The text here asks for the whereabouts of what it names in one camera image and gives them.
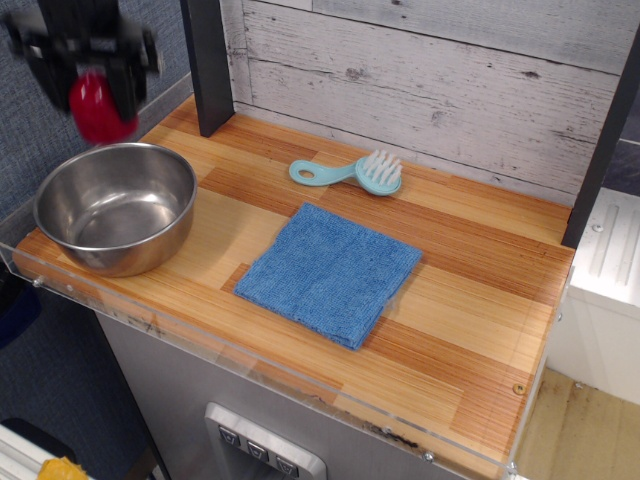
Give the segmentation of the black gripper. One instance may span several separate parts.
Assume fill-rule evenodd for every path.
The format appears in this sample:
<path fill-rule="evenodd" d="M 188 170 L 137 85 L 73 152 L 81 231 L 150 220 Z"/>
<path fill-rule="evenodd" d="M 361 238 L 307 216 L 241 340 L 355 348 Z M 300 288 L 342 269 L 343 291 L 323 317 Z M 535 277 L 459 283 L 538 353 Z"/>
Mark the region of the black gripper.
<path fill-rule="evenodd" d="M 51 103 L 69 111 L 75 66 L 105 66 L 120 118 L 137 117 L 146 100 L 145 72 L 159 71 L 153 31 L 123 16 L 116 1 L 39 1 L 2 15 L 10 49 L 26 58 Z"/>

